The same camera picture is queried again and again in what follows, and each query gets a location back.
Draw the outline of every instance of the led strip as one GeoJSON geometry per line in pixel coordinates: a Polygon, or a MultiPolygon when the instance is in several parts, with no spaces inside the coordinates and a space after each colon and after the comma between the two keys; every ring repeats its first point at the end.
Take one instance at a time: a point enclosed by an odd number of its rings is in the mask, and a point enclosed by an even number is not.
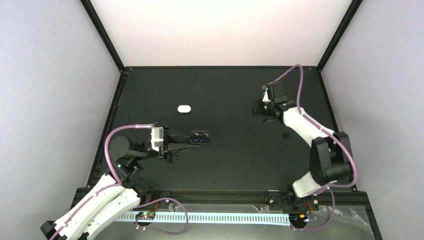
{"type": "MultiPolygon", "coordinates": [[[[134,222],[139,211],[128,211],[116,219],[116,222],[134,222]]],[[[154,220],[139,219],[139,223],[185,223],[184,212],[156,212],[154,220]]],[[[262,224],[289,226],[288,214],[276,213],[217,213],[189,212],[191,224],[262,224]]]]}

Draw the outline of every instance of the black frame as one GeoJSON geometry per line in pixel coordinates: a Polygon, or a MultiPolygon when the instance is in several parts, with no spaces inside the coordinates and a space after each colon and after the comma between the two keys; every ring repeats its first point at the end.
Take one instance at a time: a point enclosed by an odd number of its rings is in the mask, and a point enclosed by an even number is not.
{"type": "MultiPolygon", "coordinates": [[[[99,16],[94,9],[93,4],[90,0],[80,0],[82,5],[84,6],[88,16],[90,17],[92,23],[94,24],[98,34],[100,35],[104,45],[109,51],[113,61],[115,62],[118,70],[120,71],[119,81],[116,86],[115,93],[113,95],[112,103],[109,108],[109,112],[106,118],[106,122],[103,128],[103,132],[101,134],[100,142],[94,157],[93,165],[90,170],[90,174],[87,181],[87,186],[84,188],[78,188],[76,190],[75,197],[73,199],[71,207],[74,207],[91,189],[90,187],[95,185],[97,181],[101,177],[101,159],[103,159],[103,145],[105,143],[105,138],[107,134],[111,131],[111,126],[113,123],[113,119],[115,117],[118,103],[124,89],[127,76],[129,74],[129,70],[132,68],[193,68],[192,66],[177,66],[177,67],[144,67],[144,66],[134,66],[125,67],[122,63],[118,52],[116,51],[109,35],[106,32],[99,16]]],[[[329,42],[325,52],[323,53],[319,63],[317,66],[311,66],[311,68],[315,68],[317,70],[317,74],[319,80],[322,85],[322,89],[324,90],[324,94],[326,97],[327,104],[331,113],[331,120],[334,123],[335,130],[339,132],[339,128],[337,126],[337,122],[333,113],[333,109],[331,107],[331,103],[325,88],[324,80],[321,75],[322,70],[324,69],[326,63],[330,59],[331,54],[335,50],[337,44],[342,38],[343,33],[346,31],[349,23],[357,12],[363,0],[352,0],[350,6],[348,7],[346,13],[343,16],[336,32],[334,33],[331,41],[329,42]]],[[[200,66],[200,68],[216,68],[216,66],[200,66]]],[[[225,66],[224,68],[236,68],[234,66],[225,66]]],[[[237,68],[249,68],[249,66],[237,66],[237,68]]],[[[275,66],[261,66],[260,68],[275,68],[275,66]]],[[[371,225],[372,231],[374,233],[374,238],[376,240],[382,240],[382,236],[380,230],[377,225],[376,218],[374,216],[373,209],[371,207],[368,195],[366,192],[357,191],[356,186],[352,188],[351,192],[335,192],[335,197],[337,198],[337,205],[344,206],[364,206],[368,221],[371,225]]],[[[250,205],[258,205],[264,206],[269,205],[271,210],[282,210],[284,213],[297,213],[299,211],[291,211],[285,205],[285,202],[280,199],[281,196],[285,196],[285,192],[274,192],[274,191],[182,191],[182,190],[154,190],[153,197],[172,197],[177,199],[178,201],[186,204],[250,204],[250,205]]],[[[332,199],[331,195],[328,192],[324,192],[316,197],[320,205],[331,205],[332,199]]],[[[167,203],[162,203],[161,208],[166,208],[167,203]]]]}

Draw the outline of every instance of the white object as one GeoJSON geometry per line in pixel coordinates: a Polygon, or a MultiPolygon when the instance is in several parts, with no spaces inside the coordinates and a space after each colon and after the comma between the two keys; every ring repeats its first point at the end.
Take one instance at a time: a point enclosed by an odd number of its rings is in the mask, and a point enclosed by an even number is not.
{"type": "Polygon", "coordinates": [[[126,189],[99,212],[82,232],[89,234],[87,240],[93,240],[116,218],[137,207],[139,204],[140,198],[137,196],[137,193],[132,189],[126,189]]]}
{"type": "Polygon", "coordinates": [[[178,112],[182,114],[187,114],[192,110],[192,107],[189,105],[179,105],[178,112]]]}
{"type": "Polygon", "coordinates": [[[164,146],[164,128],[154,127],[151,129],[151,148],[159,152],[159,147],[164,146]]]}
{"type": "Polygon", "coordinates": [[[262,102],[264,102],[266,104],[269,103],[269,102],[271,102],[271,100],[268,97],[268,91],[267,90],[265,90],[265,92],[263,93],[262,102]]]}
{"type": "Polygon", "coordinates": [[[294,192],[299,198],[312,195],[320,188],[321,186],[314,181],[310,171],[308,171],[301,179],[293,183],[294,192]]]}
{"type": "Polygon", "coordinates": [[[351,0],[91,2],[124,66],[316,66],[351,0]]]}
{"type": "MultiPolygon", "coordinates": [[[[139,211],[129,211],[119,217],[117,222],[135,222],[139,211]]],[[[188,212],[190,224],[263,224],[289,226],[289,215],[281,213],[226,213],[226,212],[188,212]]],[[[153,220],[139,219],[139,223],[185,223],[184,212],[156,212],[153,220]]]]}
{"type": "Polygon", "coordinates": [[[289,108],[283,114],[283,122],[287,127],[293,129],[297,134],[299,134],[303,138],[303,140],[305,140],[305,142],[309,144],[309,147],[311,147],[312,145],[312,140],[318,137],[321,137],[321,138],[328,137],[327,134],[322,132],[322,129],[325,129],[330,134],[334,133],[333,130],[326,128],[324,126],[321,129],[316,128],[312,123],[306,120],[302,115],[308,116],[310,119],[312,119],[312,121],[319,124],[320,126],[321,126],[321,123],[317,122],[315,119],[310,117],[304,111],[302,107],[300,108],[300,111],[302,112],[302,114],[299,113],[297,107],[289,108]]]}
{"type": "Polygon", "coordinates": [[[98,183],[93,187],[93,189],[81,200],[79,203],[74,206],[68,213],[56,220],[55,229],[58,230],[61,227],[64,227],[60,231],[60,235],[67,236],[67,240],[75,240],[81,237],[83,229],[89,224],[89,222],[94,218],[94,216],[101,211],[110,201],[115,198],[122,192],[125,188],[122,186],[113,186],[109,187],[99,194],[96,194],[101,188],[116,184],[114,178],[110,175],[104,174],[101,176],[98,183]],[[72,217],[71,221],[68,224],[65,224],[65,221],[68,220],[70,215],[79,208],[82,203],[84,203],[89,197],[93,196],[76,214],[72,217]]]}

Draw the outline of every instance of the black enclosure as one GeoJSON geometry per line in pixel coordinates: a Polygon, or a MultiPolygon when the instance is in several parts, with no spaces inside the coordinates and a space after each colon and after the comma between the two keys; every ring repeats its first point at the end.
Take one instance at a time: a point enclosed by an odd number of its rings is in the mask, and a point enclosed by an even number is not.
{"type": "MultiPolygon", "coordinates": [[[[300,103],[324,126],[338,131],[321,71],[337,46],[362,0],[353,0],[316,66],[304,67],[300,103]]],[[[154,197],[173,197],[188,204],[269,205],[290,211],[281,196],[287,186],[307,173],[309,147],[293,130],[253,116],[261,86],[276,79],[290,66],[124,66],[90,0],[81,0],[117,68],[121,72],[87,188],[79,188],[73,206],[107,173],[103,147],[108,133],[123,125],[158,123],[189,133],[207,130],[210,144],[180,157],[173,164],[161,159],[141,163],[143,179],[154,197]],[[189,114],[178,113],[190,105],[189,114]]],[[[288,97],[296,99],[299,69],[283,81],[288,97]]],[[[145,129],[127,129],[116,136],[133,141],[150,137],[145,129]]],[[[366,192],[335,189],[337,205],[364,206],[374,238],[382,239],[366,192]]],[[[331,205],[328,193],[317,196],[331,205]]]]}

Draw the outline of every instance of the cable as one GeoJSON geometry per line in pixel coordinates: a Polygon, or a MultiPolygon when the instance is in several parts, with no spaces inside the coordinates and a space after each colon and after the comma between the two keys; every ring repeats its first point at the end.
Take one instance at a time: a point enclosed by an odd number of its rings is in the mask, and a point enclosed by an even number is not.
{"type": "Polygon", "coordinates": [[[310,212],[317,215],[317,213],[315,212],[315,210],[312,208],[311,204],[309,202],[306,202],[306,206],[308,206],[308,208],[310,209],[310,212]]]}
{"type": "Polygon", "coordinates": [[[53,240],[56,238],[56,236],[64,229],[64,226],[61,226],[48,240],[53,240]]]}
{"type": "Polygon", "coordinates": [[[155,213],[156,213],[156,211],[158,210],[158,208],[159,208],[159,202],[156,202],[156,204],[154,205],[154,210],[153,210],[153,212],[155,212],[155,213]]]}
{"type": "Polygon", "coordinates": [[[113,178],[116,180],[116,182],[119,185],[122,185],[121,179],[118,177],[117,172],[115,171],[115,168],[112,164],[111,157],[109,156],[109,141],[111,140],[112,136],[124,129],[152,129],[154,128],[154,124],[136,124],[136,125],[125,125],[120,126],[112,130],[109,135],[107,135],[106,140],[104,141],[104,157],[106,158],[107,165],[109,166],[109,170],[113,175],[113,178]]]}
{"type": "MultiPolygon", "coordinates": [[[[332,183],[332,184],[329,184],[329,186],[330,187],[337,187],[337,188],[351,188],[352,186],[354,186],[357,183],[357,180],[358,180],[358,170],[357,170],[357,167],[355,165],[354,158],[352,157],[352,155],[350,154],[348,149],[343,145],[343,143],[340,142],[340,140],[338,140],[335,136],[333,136],[331,133],[329,133],[325,129],[322,129],[323,126],[321,124],[313,121],[312,118],[308,114],[306,114],[306,113],[302,114],[302,111],[301,111],[301,91],[302,91],[302,85],[303,85],[303,82],[304,82],[304,69],[303,69],[302,65],[297,64],[297,65],[290,67],[287,71],[285,71],[277,79],[268,83],[268,85],[275,84],[276,82],[281,80],[284,76],[286,76],[288,73],[290,73],[295,68],[300,69],[300,82],[299,82],[299,88],[297,89],[297,98],[296,98],[297,111],[308,122],[310,122],[312,125],[314,125],[317,129],[320,129],[321,132],[323,132],[324,134],[329,136],[337,145],[339,145],[341,150],[344,152],[344,154],[346,154],[347,158],[349,159],[350,165],[352,166],[353,180],[352,180],[351,183],[349,183],[349,184],[334,184],[334,183],[332,183]]],[[[321,190],[323,190],[323,189],[324,188],[321,188],[321,189],[317,190],[316,192],[321,193],[322,192],[321,190]]]]}
{"type": "MultiPolygon", "coordinates": [[[[142,204],[142,205],[136,206],[135,208],[136,209],[137,208],[144,208],[146,206],[152,205],[154,203],[157,203],[157,202],[160,202],[160,201],[163,201],[163,200],[172,201],[172,202],[178,204],[182,208],[182,210],[184,211],[184,214],[185,214],[185,226],[184,226],[184,229],[181,230],[181,231],[179,231],[179,232],[172,232],[172,231],[165,231],[165,230],[162,230],[162,229],[157,229],[157,228],[150,227],[150,226],[143,226],[143,230],[146,230],[146,229],[147,230],[153,230],[153,231],[156,231],[156,232],[159,232],[159,233],[163,233],[163,234],[168,234],[168,235],[180,235],[180,234],[185,233],[187,231],[187,228],[189,227],[189,214],[187,213],[187,210],[184,208],[184,206],[181,204],[181,202],[179,202],[179,201],[177,201],[177,200],[175,200],[173,198],[170,198],[170,197],[162,197],[162,198],[153,200],[151,202],[148,202],[146,204],[142,204]]],[[[138,220],[139,220],[139,218],[137,218],[135,220],[135,225],[137,226],[137,229],[139,227],[141,227],[139,225],[139,223],[138,223],[138,220]]]]}
{"type": "Polygon", "coordinates": [[[326,188],[327,188],[327,190],[328,190],[328,191],[330,191],[330,194],[331,194],[331,200],[332,200],[332,210],[331,210],[331,215],[330,215],[330,218],[327,220],[327,222],[326,222],[326,223],[324,223],[322,226],[319,226],[319,227],[317,227],[317,228],[312,228],[312,229],[297,228],[297,227],[293,226],[293,224],[292,224],[292,223],[290,223],[290,227],[293,229],[293,231],[312,232],[312,231],[321,230],[321,229],[323,229],[323,228],[327,227],[327,225],[328,225],[328,224],[330,224],[330,222],[331,222],[331,220],[332,220],[332,218],[333,218],[333,215],[334,215],[334,210],[335,210],[335,207],[336,207],[336,200],[335,200],[335,198],[334,198],[334,192],[330,189],[330,187],[326,186],[326,188]]]}

